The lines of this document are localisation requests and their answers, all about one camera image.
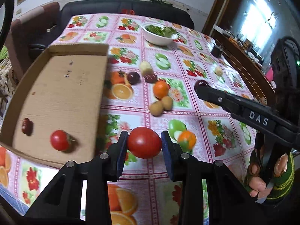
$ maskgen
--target window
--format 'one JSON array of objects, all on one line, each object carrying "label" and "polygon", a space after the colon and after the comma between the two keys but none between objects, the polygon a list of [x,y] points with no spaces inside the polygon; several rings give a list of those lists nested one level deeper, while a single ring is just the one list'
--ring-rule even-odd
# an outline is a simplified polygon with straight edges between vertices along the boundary
[{"label": "window", "polygon": [[264,0],[253,0],[241,28],[243,40],[250,40],[260,53],[275,28],[275,17]]}]

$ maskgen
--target brown chair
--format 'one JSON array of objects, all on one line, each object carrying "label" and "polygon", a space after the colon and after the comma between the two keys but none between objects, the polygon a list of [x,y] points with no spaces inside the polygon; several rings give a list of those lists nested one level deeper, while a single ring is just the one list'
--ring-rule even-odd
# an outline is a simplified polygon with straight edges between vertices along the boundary
[{"label": "brown chair", "polygon": [[37,7],[11,23],[5,45],[18,80],[22,78],[32,63],[29,55],[30,41],[47,33],[47,29],[56,24],[58,14],[59,3],[53,2]]}]

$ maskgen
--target green vegetable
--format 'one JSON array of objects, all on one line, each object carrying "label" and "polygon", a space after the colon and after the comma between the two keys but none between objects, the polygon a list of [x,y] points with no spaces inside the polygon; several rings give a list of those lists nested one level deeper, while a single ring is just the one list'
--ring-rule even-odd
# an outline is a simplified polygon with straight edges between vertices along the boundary
[{"label": "green vegetable", "polygon": [[8,50],[7,50],[6,46],[3,46],[2,50],[0,52],[0,60],[7,59],[7,58],[8,58]]},{"label": "green vegetable", "polygon": [[177,33],[177,31],[175,29],[173,29],[172,27],[161,28],[161,27],[155,26],[155,25],[148,25],[146,27],[146,30],[148,30],[149,32],[151,32],[153,34],[163,36],[163,37],[168,37],[168,38],[170,38],[173,34]]}]

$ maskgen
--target potato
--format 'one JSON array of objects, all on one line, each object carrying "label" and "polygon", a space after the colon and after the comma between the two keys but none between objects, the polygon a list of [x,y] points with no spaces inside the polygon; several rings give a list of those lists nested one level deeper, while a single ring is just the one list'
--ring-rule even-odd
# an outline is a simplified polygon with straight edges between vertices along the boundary
[{"label": "potato", "polygon": [[218,66],[216,67],[216,69],[214,70],[214,73],[219,76],[219,77],[222,77],[223,75],[223,70]]},{"label": "potato", "polygon": [[173,99],[169,96],[165,96],[161,99],[161,102],[163,104],[163,108],[167,111],[172,110],[173,107]]},{"label": "potato", "polygon": [[164,111],[162,102],[156,101],[149,106],[149,111],[153,116],[160,116]]}]

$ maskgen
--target person's hand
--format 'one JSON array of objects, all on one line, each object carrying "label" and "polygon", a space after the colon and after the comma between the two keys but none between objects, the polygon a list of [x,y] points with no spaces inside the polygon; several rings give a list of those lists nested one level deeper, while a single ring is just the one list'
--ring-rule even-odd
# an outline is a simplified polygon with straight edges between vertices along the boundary
[{"label": "person's hand", "polygon": [[[255,149],[250,157],[250,165],[247,171],[246,184],[249,185],[249,194],[252,197],[256,197],[258,194],[258,199],[268,196],[272,188],[266,188],[266,183],[259,177],[260,166],[256,158],[257,150]],[[263,147],[260,149],[260,158],[263,158]],[[288,154],[281,156],[275,166],[274,166],[274,177],[278,178],[287,171],[287,163],[289,160]]]}]

